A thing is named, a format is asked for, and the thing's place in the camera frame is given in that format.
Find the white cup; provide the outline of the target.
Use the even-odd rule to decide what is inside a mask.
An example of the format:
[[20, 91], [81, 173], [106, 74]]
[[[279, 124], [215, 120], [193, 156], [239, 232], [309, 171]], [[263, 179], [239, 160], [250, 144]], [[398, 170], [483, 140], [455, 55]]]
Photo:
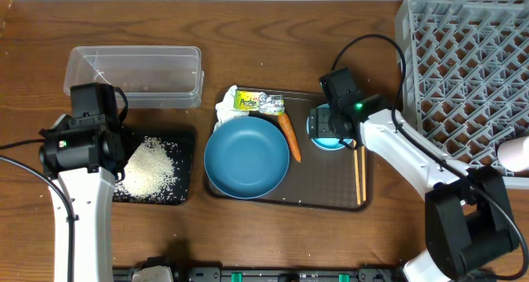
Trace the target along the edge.
[[528, 137], [519, 137], [505, 141], [498, 148], [500, 164], [512, 172], [528, 169]]

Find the pile of rice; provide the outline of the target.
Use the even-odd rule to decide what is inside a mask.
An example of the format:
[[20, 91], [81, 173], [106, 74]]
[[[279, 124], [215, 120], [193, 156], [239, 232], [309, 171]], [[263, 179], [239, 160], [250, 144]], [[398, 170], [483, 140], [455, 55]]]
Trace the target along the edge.
[[145, 137], [125, 167], [125, 179], [116, 183], [115, 195], [133, 199], [162, 199], [179, 180], [175, 159], [170, 156], [178, 144], [159, 137]]

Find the light blue bowl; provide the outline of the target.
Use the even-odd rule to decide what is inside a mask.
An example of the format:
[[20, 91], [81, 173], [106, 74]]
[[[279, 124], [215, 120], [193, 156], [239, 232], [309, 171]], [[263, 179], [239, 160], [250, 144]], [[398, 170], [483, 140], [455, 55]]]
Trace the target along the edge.
[[[329, 108], [329, 105], [322, 104], [317, 108]], [[307, 134], [309, 133], [309, 118], [310, 117], [308, 117], [306, 121]], [[349, 146], [351, 145], [352, 141], [352, 139], [344, 139], [344, 142], [347, 143]], [[311, 138], [311, 142], [323, 151], [338, 151], [346, 148], [343, 144], [339, 142], [339, 139], [337, 138]]]

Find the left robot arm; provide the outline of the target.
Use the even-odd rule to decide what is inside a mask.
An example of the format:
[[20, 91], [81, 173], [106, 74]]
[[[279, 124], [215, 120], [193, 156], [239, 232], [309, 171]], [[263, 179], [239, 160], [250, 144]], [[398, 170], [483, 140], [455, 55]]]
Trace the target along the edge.
[[55, 217], [55, 281], [112, 281], [112, 196], [124, 159], [120, 122], [62, 115], [39, 149]]

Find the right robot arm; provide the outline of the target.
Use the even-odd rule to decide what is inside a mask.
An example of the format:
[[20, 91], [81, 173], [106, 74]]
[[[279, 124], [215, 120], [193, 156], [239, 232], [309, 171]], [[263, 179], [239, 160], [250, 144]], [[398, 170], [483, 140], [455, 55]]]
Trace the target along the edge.
[[408, 261], [409, 281], [461, 281], [482, 266], [522, 251], [522, 268], [512, 275], [484, 273], [491, 280], [517, 280], [528, 270], [528, 245], [512, 215], [502, 175], [450, 158], [416, 132], [379, 95], [359, 100], [330, 98], [308, 117], [311, 137], [351, 139], [386, 160], [425, 202], [427, 248]]

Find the dark blue plate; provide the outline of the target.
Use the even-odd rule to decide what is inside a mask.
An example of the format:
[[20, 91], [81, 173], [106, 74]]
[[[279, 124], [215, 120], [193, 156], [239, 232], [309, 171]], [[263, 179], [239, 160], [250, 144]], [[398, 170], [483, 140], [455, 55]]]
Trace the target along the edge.
[[210, 182], [238, 199], [265, 196], [288, 173], [290, 151], [283, 133], [258, 117], [239, 117], [216, 129], [204, 151]]

